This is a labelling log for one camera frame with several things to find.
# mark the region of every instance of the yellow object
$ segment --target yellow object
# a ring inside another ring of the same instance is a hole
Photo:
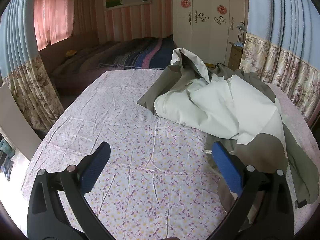
[[[214,64],[210,64],[210,63],[204,63],[207,67],[209,68],[215,68],[215,65]]]
[[[77,53],[76,50],[68,50],[67,53],[66,53],[66,57],[72,57],[76,53]]]

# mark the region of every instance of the window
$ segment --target window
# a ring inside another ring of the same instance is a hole
[[[73,0],[34,0],[33,15],[39,50],[71,36]]]

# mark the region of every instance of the floral decal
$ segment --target floral decal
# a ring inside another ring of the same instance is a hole
[[[190,0],[181,0],[180,4],[183,8],[189,8],[191,6]]]
[[[219,14],[226,14],[228,12],[227,8],[224,5],[218,5],[217,11]]]

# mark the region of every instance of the yellow pillow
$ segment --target yellow pillow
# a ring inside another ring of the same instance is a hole
[[[76,53],[77,53],[76,50],[68,50],[67,53],[66,53],[66,57],[72,57]]]

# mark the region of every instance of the metal pivot bolt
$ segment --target metal pivot bolt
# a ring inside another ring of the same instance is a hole
[[[247,171],[254,172],[255,168],[252,165],[247,166]]]
[[[277,174],[278,174],[279,176],[282,176],[282,175],[283,175],[283,171],[282,171],[282,170],[277,170]]]
[[[69,172],[72,172],[72,171],[75,171],[75,169],[76,169],[76,166],[75,165],[69,165],[68,167],[67,167],[67,171],[69,171]]]
[[[43,175],[43,174],[44,174],[44,171],[45,171],[44,169],[39,170],[39,171],[38,171],[38,175],[40,175],[40,176]]]

